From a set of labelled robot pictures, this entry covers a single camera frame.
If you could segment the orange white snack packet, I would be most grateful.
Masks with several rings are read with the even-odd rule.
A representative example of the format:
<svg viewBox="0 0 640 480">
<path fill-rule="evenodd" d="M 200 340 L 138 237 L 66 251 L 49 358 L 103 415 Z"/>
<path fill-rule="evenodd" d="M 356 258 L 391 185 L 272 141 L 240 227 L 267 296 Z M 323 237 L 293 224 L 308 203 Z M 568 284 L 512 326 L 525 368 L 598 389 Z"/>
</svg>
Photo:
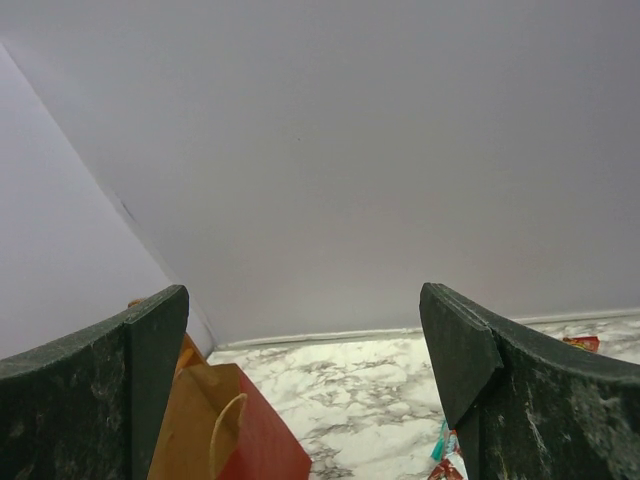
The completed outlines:
<svg viewBox="0 0 640 480">
<path fill-rule="evenodd" d="M 461 455 L 457 432 L 450 430 L 447 444 L 447 455 L 436 463 L 427 477 L 428 480 L 467 480 L 468 474 Z"/>
</svg>

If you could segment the green Fox's candy bag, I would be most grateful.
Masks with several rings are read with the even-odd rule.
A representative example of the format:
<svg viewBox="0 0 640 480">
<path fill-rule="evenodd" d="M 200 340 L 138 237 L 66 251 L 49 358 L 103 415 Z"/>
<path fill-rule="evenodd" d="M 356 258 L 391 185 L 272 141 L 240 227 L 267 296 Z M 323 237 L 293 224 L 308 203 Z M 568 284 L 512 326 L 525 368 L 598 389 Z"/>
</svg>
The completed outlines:
<svg viewBox="0 0 640 480">
<path fill-rule="evenodd" d="M 438 439 L 431 452 L 431 458 L 436 463 L 439 463 L 440 461 L 442 461 L 444 457 L 447 455 L 447 444 L 448 444 L 449 433 L 450 433 L 450 430 L 448 428 L 448 424 L 446 421 L 443 421 L 441 423 L 441 427 L 439 430 Z"/>
</svg>

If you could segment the red snack packet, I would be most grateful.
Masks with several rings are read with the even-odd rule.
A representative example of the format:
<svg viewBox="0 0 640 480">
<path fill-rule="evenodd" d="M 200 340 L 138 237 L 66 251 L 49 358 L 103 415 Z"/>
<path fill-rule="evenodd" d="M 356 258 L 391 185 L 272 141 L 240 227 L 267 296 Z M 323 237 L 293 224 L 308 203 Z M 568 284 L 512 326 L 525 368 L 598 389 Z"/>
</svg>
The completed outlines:
<svg viewBox="0 0 640 480">
<path fill-rule="evenodd" d="M 562 341 L 591 353 L 597 353 L 600 346 L 600 340 L 597 336 L 563 337 Z"/>
</svg>

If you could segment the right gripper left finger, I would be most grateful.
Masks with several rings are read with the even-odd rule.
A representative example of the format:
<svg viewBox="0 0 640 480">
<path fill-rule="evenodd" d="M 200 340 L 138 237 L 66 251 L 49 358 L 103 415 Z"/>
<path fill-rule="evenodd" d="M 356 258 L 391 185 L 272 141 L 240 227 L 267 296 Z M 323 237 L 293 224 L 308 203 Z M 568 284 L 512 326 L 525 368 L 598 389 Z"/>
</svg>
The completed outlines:
<svg viewBox="0 0 640 480">
<path fill-rule="evenodd" d="M 172 285 L 1 362 L 4 479 L 147 477 L 186 332 Z"/>
</svg>

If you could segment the red brown paper bag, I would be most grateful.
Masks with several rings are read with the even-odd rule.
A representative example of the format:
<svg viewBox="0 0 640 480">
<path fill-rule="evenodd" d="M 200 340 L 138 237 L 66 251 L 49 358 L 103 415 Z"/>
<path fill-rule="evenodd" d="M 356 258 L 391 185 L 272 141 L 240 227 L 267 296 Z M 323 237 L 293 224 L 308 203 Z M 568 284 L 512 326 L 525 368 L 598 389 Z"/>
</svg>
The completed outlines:
<svg viewBox="0 0 640 480">
<path fill-rule="evenodd" d="M 312 461 L 235 363 L 208 364 L 183 340 L 150 479 L 307 479 Z"/>
</svg>

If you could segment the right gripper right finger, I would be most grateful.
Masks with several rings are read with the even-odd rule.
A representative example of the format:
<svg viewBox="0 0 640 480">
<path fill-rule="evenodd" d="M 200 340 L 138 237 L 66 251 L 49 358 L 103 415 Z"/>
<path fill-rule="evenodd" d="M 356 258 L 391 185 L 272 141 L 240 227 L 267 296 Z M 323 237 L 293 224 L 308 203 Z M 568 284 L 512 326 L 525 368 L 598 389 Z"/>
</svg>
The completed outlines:
<svg viewBox="0 0 640 480">
<path fill-rule="evenodd" d="M 471 479 L 636 479 L 639 367 L 426 283 L 419 311 Z"/>
</svg>

